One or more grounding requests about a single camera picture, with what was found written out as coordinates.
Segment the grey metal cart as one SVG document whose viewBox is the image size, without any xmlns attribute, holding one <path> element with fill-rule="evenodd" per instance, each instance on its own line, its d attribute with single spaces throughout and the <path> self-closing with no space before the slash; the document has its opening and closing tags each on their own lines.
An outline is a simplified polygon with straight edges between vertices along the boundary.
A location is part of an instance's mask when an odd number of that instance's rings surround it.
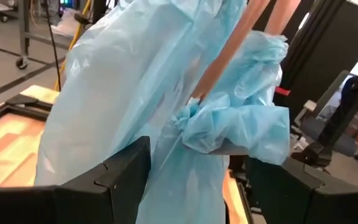
<svg viewBox="0 0 358 224">
<path fill-rule="evenodd" d="M 29 61 L 34 60 L 29 58 L 29 46 L 30 41 L 35 40 L 43 44 L 51 45 L 52 47 L 68 50 L 68 38 L 62 37 L 61 40 L 65 42 L 59 42 L 55 39 L 55 34 L 52 32 L 52 28 L 49 28 L 49 36 L 38 35 L 31 33 L 29 20 L 32 13 L 29 12 L 30 7 L 33 6 L 31 0 L 13 0 L 17 1 L 17 6 L 11 9 L 9 6 L 7 10 L 0 10 L 0 19 L 2 22 L 7 22 L 8 19 L 17 19 L 19 21 L 19 40 L 21 53 L 18 55 L 16 60 L 16 67 L 19 70 L 27 68 Z"/>
</svg>

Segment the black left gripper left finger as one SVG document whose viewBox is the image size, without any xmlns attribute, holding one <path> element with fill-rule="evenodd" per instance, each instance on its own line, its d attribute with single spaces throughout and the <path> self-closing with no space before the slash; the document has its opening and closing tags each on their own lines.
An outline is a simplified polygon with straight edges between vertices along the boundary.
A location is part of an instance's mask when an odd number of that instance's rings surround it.
<svg viewBox="0 0 358 224">
<path fill-rule="evenodd" d="M 0 188 L 0 224 L 135 224 L 149 171 L 142 136 L 62 185 Z"/>
</svg>

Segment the white printed label sheet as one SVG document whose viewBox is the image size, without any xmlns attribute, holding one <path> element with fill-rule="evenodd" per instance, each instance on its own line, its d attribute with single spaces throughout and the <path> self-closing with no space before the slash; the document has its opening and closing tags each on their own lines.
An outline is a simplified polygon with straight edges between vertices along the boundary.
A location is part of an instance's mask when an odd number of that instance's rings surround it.
<svg viewBox="0 0 358 224">
<path fill-rule="evenodd" d="M 336 91 L 329 101 L 325 104 L 324 108 L 317 115 L 317 119 L 326 121 L 329 119 L 341 102 L 341 90 Z"/>
</svg>

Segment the blue plastic trash bag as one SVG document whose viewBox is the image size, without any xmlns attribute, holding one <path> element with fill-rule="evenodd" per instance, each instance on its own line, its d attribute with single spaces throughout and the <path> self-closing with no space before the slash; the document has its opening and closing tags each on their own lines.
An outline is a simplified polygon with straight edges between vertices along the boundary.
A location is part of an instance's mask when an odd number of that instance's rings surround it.
<svg viewBox="0 0 358 224">
<path fill-rule="evenodd" d="M 284 36 L 248 33 L 207 98 L 191 98 L 245 8 L 245 0 L 120 0 L 67 55 L 35 184 L 63 184 L 148 136 L 136 224 L 224 224 L 229 156 L 280 165 L 290 151 L 289 112 L 272 101 Z"/>
</svg>

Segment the black partition panels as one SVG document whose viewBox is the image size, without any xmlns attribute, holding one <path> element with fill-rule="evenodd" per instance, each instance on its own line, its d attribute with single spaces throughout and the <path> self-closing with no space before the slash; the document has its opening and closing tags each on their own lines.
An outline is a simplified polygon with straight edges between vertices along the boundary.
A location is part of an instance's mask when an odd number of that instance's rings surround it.
<svg viewBox="0 0 358 224">
<path fill-rule="evenodd" d="M 280 86 L 289 93 L 273 101 L 293 121 L 306 101 L 318 101 L 358 62 L 358 0 L 301 0 L 283 34 L 289 48 Z"/>
</svg>

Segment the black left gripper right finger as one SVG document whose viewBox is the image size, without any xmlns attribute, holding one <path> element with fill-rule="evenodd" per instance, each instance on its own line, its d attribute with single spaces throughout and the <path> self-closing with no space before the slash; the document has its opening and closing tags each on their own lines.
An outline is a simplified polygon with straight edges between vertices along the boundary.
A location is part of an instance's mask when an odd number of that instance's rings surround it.
<svg viewBox="0 0 358 224">
<path fill-rule="evenodd" d="M 267 224 L 358 224 L 358 187 L 325 172 L 248 157 L 246 176 Z"/>
</svg>

